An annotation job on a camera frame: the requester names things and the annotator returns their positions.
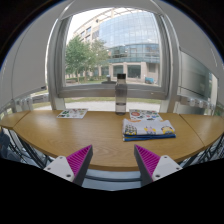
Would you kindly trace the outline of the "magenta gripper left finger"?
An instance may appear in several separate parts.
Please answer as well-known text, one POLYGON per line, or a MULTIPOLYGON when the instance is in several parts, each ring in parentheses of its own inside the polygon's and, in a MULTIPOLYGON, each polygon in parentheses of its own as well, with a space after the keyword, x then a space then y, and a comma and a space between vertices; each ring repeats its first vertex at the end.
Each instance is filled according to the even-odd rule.
POLYGON ((58 156, 44 170, 81 186, 92 156, 93 147, 89 145, 67 157, 58 156))

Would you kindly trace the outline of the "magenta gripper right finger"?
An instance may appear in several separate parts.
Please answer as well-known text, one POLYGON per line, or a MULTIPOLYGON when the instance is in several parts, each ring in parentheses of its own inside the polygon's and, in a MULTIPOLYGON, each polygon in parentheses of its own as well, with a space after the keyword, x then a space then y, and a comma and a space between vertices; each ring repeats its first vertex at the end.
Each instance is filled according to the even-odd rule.
POLYGON ((140 170, 143 186, 182 169, 168 155, 158 156, 139 145, 134 145, 134 156, 140 170))

